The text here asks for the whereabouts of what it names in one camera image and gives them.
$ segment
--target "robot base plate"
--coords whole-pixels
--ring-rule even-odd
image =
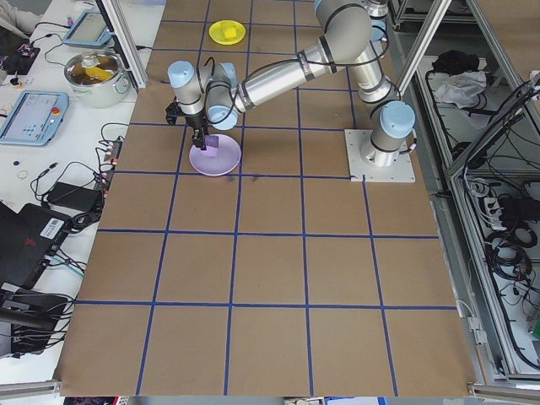
[[[414,183],[413,165],[408,154],[400,154],[396,162],[388,167],[378,167],[366,162],[360,156],[360,146],[369,142],[373,131],[366,129],[346,129],[348,170],[351,181],[365,181],[374,183]],[[403,142],[401,150],[406,150]]]

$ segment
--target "black laptop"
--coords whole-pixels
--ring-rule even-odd
[[[0,285],[31,289],[71,227],[71,217],[26,204],[19,213],[0,202]]]

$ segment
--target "cooking pot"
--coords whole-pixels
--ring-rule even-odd
[[[116,104],[131,88],[122,61],[111,51],[93,51],[73,57],[64,68],[64,76],[80,100],[95,108]]]

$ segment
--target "white cloth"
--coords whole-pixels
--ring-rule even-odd
[[[465,72],[450,76],[435,92],[441,103],[452,103],[458,108],[472,107],[478,103],[478,95],[486,89],[486,73]]]
[[[40,19],[41,16],[30,11],[21,11],[11,6],[7,0],[0,0],[0,27],[13,32],[20,38],[28,39]]]

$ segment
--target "power adapter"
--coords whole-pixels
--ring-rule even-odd
[[[47,194],[47,202],[89,213],[101,205],[101,191],[59,181]]]

